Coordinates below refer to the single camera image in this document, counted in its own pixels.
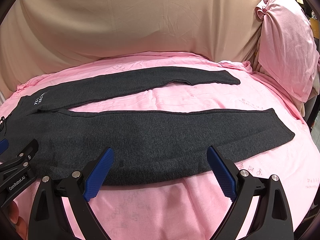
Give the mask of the person's left hand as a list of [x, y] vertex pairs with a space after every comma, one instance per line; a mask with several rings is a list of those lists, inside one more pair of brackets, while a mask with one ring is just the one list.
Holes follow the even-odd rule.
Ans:
[[7, 212], [10, 221], [14, 224], [17, 233], [22, 239], [28, 239], [28, 228], [25, 220], [20, 217], [17, 204], [12, 201], [7, 207]]

